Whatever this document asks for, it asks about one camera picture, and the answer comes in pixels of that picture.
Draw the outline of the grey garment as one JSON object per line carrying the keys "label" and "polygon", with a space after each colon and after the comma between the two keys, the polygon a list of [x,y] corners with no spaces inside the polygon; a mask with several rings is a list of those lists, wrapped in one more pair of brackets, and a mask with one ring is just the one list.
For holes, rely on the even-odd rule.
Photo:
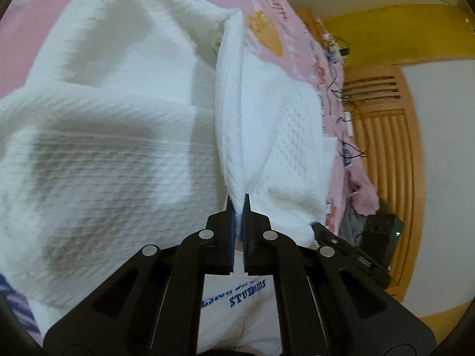
{"label": "grey garment", "polygon": [[348,203],[343,214],[338,236],[353,247],[358,247],[362,241],[368,217],[358,214],[351,203]]}

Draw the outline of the black fur-trimmed jacket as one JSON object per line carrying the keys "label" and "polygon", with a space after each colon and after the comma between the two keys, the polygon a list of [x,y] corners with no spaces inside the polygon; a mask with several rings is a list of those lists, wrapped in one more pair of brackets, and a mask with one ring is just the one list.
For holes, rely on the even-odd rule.
{"label": "black fur-trimmed jacket", "polygon": [[404,223],[396,214],[369,215],[359,247],[382,267],[389,268],[403,229]]}

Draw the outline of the yellow wooden headboard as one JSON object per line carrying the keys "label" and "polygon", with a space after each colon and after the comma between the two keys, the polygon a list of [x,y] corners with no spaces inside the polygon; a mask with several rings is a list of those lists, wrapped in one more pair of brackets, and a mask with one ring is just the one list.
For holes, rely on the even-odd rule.
{"label": "yellow wooden headboard", "polygon": [[387,292],[403,301],[413,276],[423,230],[425,172],[418,118],[403,71],[396,65],[351,68],[343,103],[352,112],[354,141],[381,200],[404,230],[390,264]]}

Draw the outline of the white power adapter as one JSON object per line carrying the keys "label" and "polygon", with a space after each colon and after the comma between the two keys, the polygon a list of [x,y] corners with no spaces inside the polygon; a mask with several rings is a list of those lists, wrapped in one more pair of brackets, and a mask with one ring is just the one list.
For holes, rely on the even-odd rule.
{"label": "white power adapter", "polygon": [[352,113],[351,112],[344,112],[343,120],[344,120],[344,122],[351,122],[352,121]]}

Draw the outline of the wooden bedside table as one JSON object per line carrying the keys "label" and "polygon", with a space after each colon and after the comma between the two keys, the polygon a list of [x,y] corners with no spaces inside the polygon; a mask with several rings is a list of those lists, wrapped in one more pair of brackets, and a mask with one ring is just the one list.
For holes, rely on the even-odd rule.
{"label": "wooden bedside table", "polygon": [[328,32],[322,20],[314,15],[310,8],[305,7],[297,10],[297,15],[316,41],[323,42],[328,39]]}

